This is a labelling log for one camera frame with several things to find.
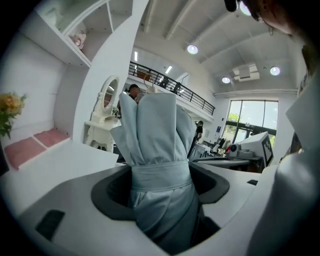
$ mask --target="man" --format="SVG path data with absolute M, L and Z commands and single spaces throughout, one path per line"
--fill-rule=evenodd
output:
M 129 96 L 134 99 L 137 104 L 139 104 L 139 101 L 143 96 L 145 96 L 145 93 L 141 92 L 139 86 L 133 83 L 129 87 Z
M 203 126 L 204 126 L 204 122 L 202 122 L 202 121 L 199 121 L 196 125 L 195 135 L 194 135 L 194 138 L 193 138 L 193 141 L 192 141 L 192 144 L 191 144 L 188 156 L 187 156 L 188 158 L 190 157 L 191 152 L 194 149 L 196 142 L 198 140 L 200 140 L 202 137 L 202 133 L 204 132 Z

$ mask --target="white vanity table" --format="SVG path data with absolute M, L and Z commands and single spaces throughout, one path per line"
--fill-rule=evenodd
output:
M 106 120 L 103 123 L 96 123 L 93 121 L 86 121 L 85 124 L 90 126 L 88 130 L 88 137 L 86 144 L 97 148 L 98 146 L 105 147 L 106 151 L 113 153 L 114 151 L 114 140 L 111 136 L 110 130 L 117 125 L 115 120 Z
M 110 130 L 120 126 L 120 121 L 112 114 L 115 96 L 117 94 L 119 78 L 110 76 L 99 92 L 97 103 L 91 115 L 91 120 L 85 124 L 89 126 L 85 144 L 113 153 L 114 140 Z

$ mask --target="white wall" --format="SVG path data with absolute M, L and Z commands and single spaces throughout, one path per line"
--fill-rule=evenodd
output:
M 276 137 L 273 146 L 273 161 L 272 164 L 277 165 L 280 159 L 285 155 L 291 145 L 294 135 L 294 128 L 286 116 L 288 108 L 295 102 L 297 96 L 283 95 L 279 97 L 278 106 L 278 126 Z
M 134 46 L 162 56 L 183 68 L 190 74 L 186 87 L 207 100 L 210 104 L 215 105 L 213 93 L 218 92 L 220 86 L 213 81 L 210 72 L 176 42 L 147 35 L 139 31 L 136 35 Z
M 14 143 L 53 125 L 54 105 L 65 64 L 17 32 L 3 56 L 0 93 L 27 94 L 22 115 L 14 120 L 11 140 Z
M 94 57 L 76 105 L 72 134 L 74 141 L 83 142 L 84 123 L 90 120 L 98 94 L 111 75 L 119 76 L 119 86 L 114 102 L 114 105 L 117 105 L 118 95 L 122 92 L 128 77 L 135 36 L 147 3 L 148 0 L 133 0 L 132 16 L 108 37 Z
M 220 102 L 221 105 L 221 116 L 224 117 L 224 121 L 220 121 L 217 124 L 220 124 L 221 126 L 221 135 L 223 134 L 224 127 L 226 125 L 227 115 L 229 111 L 230 101 L 236 101 L 236 100 L 272 100 L 272 101 L 278 101 L 278 124 L 277 124 L 277 131 L 276 131 L 276 137 L 275 142 L 273 146 L 273 161 L 272 164 L 277 165 L 280 161 L 280 159 L 285 155 L 287 152 L 289 146 L 292 142 L 292 137 L 294 134 L 294 129 L 292 125 L 290 124 L 290 121 L 288 120 L 286 116 L 287 109 L 295 102 L 297 99 L 296 95 L 293 94 L 255 94 L 252 95 L 241 95 L 239 97 L 232 97 L 232 98 L 217 98 L 217 101 L 222 100 Z
M 230 106 L 230 99 L 229 98 L 216 98 L 214 100 L 215 110 L 213 112 L 213 122 L 204 122 L 203 128 L 209 130 L 208 137 L 204 140 L 209 143 L 214 143 L 217 141 L 219 136 L 221 136 L 224 132 L 226 119 L 229 111 Z
M 302 55 L 303 45 L 304 43 L 297 41 L 297 39 L 295 39 L 295 41 L 293 39 L 288 41 L 291 65 L 294 70 L 294 85 L 296 88 L 300 85 L 307 71 L 307 66 Z
M 72 136 L 79 94 L 89 69 L 69 66 L 63 74 L 54 104 L 54 126 Z

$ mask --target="balcony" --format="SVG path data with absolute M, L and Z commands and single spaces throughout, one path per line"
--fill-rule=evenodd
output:
M 158 71 L 132 61 L 130 61 L 128 74 L 151 83 L 153 81 L 155 85 L 180 96 L 210 115 L 214 114 L 215 107 L 213 105 L 187 87 L 183 86 L 181 83 L 167 77 L 165 74 L 159 73 Z

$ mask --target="folded fabric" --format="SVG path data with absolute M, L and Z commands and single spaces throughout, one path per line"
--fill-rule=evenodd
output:
M 139 104 L 119 98 L 121 126 L 111 134 L 132 167 L 129 206 L 137 225 L 166 252 L 187 250 L 198 211 L 187 159 L 196 125 L 174 94 L 147 94 Z
M 46 151 L 46 149 L 32 137 L 22 139 L 4 148 L 10 164 L 17 170 L 22 164 L 35 158 L 44 151 Z

